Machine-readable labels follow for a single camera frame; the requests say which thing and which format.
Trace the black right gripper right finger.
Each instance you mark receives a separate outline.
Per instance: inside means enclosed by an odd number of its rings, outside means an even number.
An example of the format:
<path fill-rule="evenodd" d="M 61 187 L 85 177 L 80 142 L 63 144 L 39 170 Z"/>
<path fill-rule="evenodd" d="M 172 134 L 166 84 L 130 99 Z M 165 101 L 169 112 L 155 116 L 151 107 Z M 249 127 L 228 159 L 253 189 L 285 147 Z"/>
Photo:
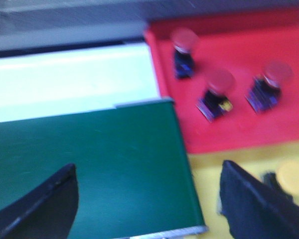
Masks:
<path fill-rule="evenodd" d="M 299 239 L 299 206 L 232 160 L 220 175 L 221 213 L 235 239 Z"/>

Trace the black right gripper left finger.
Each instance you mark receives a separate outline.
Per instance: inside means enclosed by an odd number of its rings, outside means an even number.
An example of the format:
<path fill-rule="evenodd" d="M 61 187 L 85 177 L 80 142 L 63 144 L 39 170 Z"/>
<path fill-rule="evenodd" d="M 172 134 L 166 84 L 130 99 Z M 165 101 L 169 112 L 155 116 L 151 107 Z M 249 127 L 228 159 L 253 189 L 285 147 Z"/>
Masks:
<path fill-rule="evenodd" d="M 66 239 L 78 203 L 76 166 L 70 163 L 0 210 L 0 239 Z"/>

